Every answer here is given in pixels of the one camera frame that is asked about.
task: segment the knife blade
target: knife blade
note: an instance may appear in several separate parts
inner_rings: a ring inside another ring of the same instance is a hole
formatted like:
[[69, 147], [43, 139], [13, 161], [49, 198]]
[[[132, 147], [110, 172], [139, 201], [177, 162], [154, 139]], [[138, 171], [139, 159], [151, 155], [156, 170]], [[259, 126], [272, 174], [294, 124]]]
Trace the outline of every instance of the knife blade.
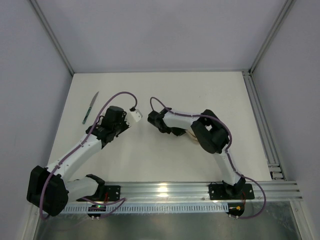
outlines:
[[93, 98], [92, 98], [92, 100], [90, 102], [90, 105], [89, 105], [89, 109], [88, 109], [88, 111], [86, 111], [85, 117], [84, 117], [84, 119], [82, 121], [82, 124], [86, 123], [87, 118], [88, 118], [88, 116], [90, 114], [90, 111], [91, 111], [91, 109], [92, 109], [92, 107], [93, 107], [93, 105], [94, 105], [94, 103], [95, 103], [95, 101], [97, 99], [98, 93], [99, 93], [99, 91], [97, 91], [96, 94], [93, 96]]

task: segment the gray floor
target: gray floor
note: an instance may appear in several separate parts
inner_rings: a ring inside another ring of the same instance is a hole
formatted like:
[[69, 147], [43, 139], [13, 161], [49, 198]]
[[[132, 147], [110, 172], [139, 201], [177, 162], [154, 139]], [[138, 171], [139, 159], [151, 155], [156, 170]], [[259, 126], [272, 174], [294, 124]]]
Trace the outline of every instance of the gray floor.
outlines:
[[[247, 203], [246, 215], [261, 203]], [[36, 240], [300, 240], [289, 202], [269, 202], [262, 215], [250, 220], [226, 213], [128, 214], [102, 220], [87, 215], [58, 215], [40, 222]]]

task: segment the white table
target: white table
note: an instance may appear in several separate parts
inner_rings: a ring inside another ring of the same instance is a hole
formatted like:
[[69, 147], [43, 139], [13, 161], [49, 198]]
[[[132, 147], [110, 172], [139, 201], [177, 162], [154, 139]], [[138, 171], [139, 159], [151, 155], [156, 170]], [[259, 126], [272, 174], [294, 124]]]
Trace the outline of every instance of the white table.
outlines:
[[[82, 121], [95, 93], [91, 113]], [[221, 181], [213, 156], [187, 134], [160, 133], [147, 122], [149, 98], [158, 97], [168, 107], [190, 113], [212, 110], [231, 130], [233, 160], [245, 176], [270, 181], [270, 173], [241, 72], [151, 72], [75, 74], [55, 137], [49, 163], [80, 140], [98, 111], [114, 94], [129, 91], [138, 98], [143, 119], [91, 157], [71, 178], [94, 174], [112, 182]], [[129, 95], [112, 103], [128, 111]], [[157, 111], [162, 107], [154, 101]]]

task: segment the cable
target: cable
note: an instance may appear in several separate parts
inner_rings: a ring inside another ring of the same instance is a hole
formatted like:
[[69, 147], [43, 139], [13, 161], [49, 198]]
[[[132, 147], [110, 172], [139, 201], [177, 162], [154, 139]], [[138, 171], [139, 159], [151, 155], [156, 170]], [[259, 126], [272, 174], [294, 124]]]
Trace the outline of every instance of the cable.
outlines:
[[162, 101], [160, 101], [158, 98], [156, 98], [156, 97], [154, 97], [154, 96], [152, 96], [152, 97], [150, 98], [150, 105], [151, 105], [151, 108], [152, 108], [153, 111], [154, 111], [155, 109], [154, 109], [154, 107], [153, 107], [153, 105], [152, 105], [152, 99], [158, 101], [158, 102], [163, 106], [163, 108], [164, 108], [165, 110], [167, 110], [169, 113], [171, 113], [171, 114], [173, 114], [173, 115], [177, 115], [177, 116], [181, 116], [181, 117], [188, 117], [188, 118], [194, 118], [194, 117], [196, 117], [196, 118], [198, 118], [198, 117], [199, 117], [199, 118], [208, 118], [208, 119], [212, 119], [213, 121], [215, 121], [215, 122], [217, 122], [217, 123], [219, 123], [219, 124], [221, 124], [221, 125], [223, 126], [223, 128], [225, 129], [225, 131], [226, 131], [226, 132], [228, 133], [228, 135], [229, 135], [229, 143], [228, 143], [228, 145], [227, 145], [226, 148], [225, 148], [225, 153], [226, 153], [226, 155], [227, 155], [227, 157], [228, 157], [228, 160], [229, 160], [229, 163], [230, 163], [230, 165], [231, 165], [231, 167], [232, 167], [232, 170], [233, 170], [238, 176], [254, 182], [254, 183], [261, 189], [261, 192], [262, 192], [262, 194], [263, 194], [263, 206], [262, 206], [262, 208], [261, 208], [261, 210], [260, 210], [259, 212], [257, 212], [256, 214], [254, 214], [254, 215], [252, 215], [252, 216], [240, 216], [240, 217], [236, 217], [236, 216], [233, 215], [233, 217], [234, 217], [234, 218], [238, 218], [238, 219], [252, 219], [252, 218], [255, 218], [255, 217], [259, 216], [259, 215], [265, 210], [266, 205], [267, 205], [266, 193], [265, 193], [265, 191], [263, 190], [263, 188], [261, 187], [261, 185], [260, 185], [257, 181], [253, 180], [253, 179], [250, 178], [250, 177], [244, 176], [243, 174], [239, 173], [239, 172], [236, 170], [236, 168], [235, 168], [235, 166], [234, 166], [234, 164], [233, 164], [233, 162], [232, 162], [231, 156], [230, 156], [230, 154], [229, 154], [229, 152], [228, 152], [228, 149], [230, 148], [230, 146], [231, 146], [231, 144], [232, 144], [233, 138], [232, 138], [231, 131], [230, 131], [230, 129], [227, 127], [227, 125], [225, 125], [225, 124], [224, 124], [221, 120], [219, 120], [218, 118], [213, 117], [213, 116], [209, 116], [209, 115], [204, 115], [204, 114], [194, 114], [194, 115], [193, 115], [193, 114], [185, 114], [185, 113], [174, 112], [174, 111], [172, 111], [170, 108], [166, 107], [166, 105], [164, 105]]
[[44, 185], [43, 185], [43, 188], [42, 188], [42, 192], [41, 192], [41, 196], [40, 196], [40, 203], [39, 203], [39, 210], [40, 210], [40, 218], [42, 220], [46, 220], [48, 219], [49, 215], [47, 217], [44, 217], [44, 213], [43, 213], [43, 206], [44, 206], [44, 198], [45, 198], [45, 192], [46, 192], [46, 189], [47, 189], [47, 186], [48, 186], [48, 183], [50, 181], [50, 179], [52, 178], [52, 176], [54, 175], [54, 173], [57, 171], [58, 168], [60, 168], [60, 166], [64, 163], [64, 161], [69, 158], [75, 151], [77, 151], [89, 138], [89, 136], [91, 135], [92, 131], [94, 130], [96, 124], [97, 124], [97, 121], [99, 120], [99, 117], [100, 115], [102, 114], [103, 110], [107, 107], [107, 105], [109, 105], [109, 103], [117, 96], [121, 95], [121, 94], [129, 94], [131, 95], [134, 100], [135, 100], [135, 104], [134, 104], [134, 108], [137, 107], [138, 105], [138, 99], [136, 98], [135, 95], [133, 95], [131, 92], [128, 92], [128, 91], [121, 91], [121, 92], [118, 92], [117, 94], [113, 95], [104, 105], [103, 107], [101, 108], [101, 110], [99, 111], [99, 113], [97, 114], [94, 122], [93, 122], [93, 125], [91, 126], [90, 128], [90, 131], [88, 132], [88, 134], [86, 135], [86, 137], [84, 138], [84, 140], [78, 145], [76, 146], [73, 150], [71, 150], [67, 155], [65, 155], [59, 162], [58, 164], [54, 167], [54, 169], [52, 170], [52, 172], [50, 172], [49, 176], [47, 177], [47, 179], [45, 180], [44, 182]]

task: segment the wall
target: wall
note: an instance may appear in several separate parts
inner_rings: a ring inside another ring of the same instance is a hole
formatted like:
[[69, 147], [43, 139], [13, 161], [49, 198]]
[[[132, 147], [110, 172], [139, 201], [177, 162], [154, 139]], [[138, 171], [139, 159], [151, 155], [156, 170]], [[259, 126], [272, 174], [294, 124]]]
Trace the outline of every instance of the wall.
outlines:
[[39, 0], [76, 73], [248, 69], [285, 0]]
[[254, 79], [283, 165], [320, 226], [320, 1], [298, 0]]
[[14, 240], [30, 171], [49, 159], [71, 75], [28, 1], [1, 1], [0, 22], [0, 232]]

